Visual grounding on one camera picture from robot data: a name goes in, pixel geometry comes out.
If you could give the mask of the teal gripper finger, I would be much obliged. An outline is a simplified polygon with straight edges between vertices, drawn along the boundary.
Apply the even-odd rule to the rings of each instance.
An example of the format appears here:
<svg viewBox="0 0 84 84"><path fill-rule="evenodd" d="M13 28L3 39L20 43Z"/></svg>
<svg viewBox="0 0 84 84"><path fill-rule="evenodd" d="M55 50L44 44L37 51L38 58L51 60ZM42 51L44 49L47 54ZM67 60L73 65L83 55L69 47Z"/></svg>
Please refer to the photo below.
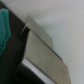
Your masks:
<svg viewBox="0 0 84 84"><path fill-rule="evenodd" d="M10 36L9 11L7 9L2 9L0 11L0 56L4 52L6 42Z"/></svg>

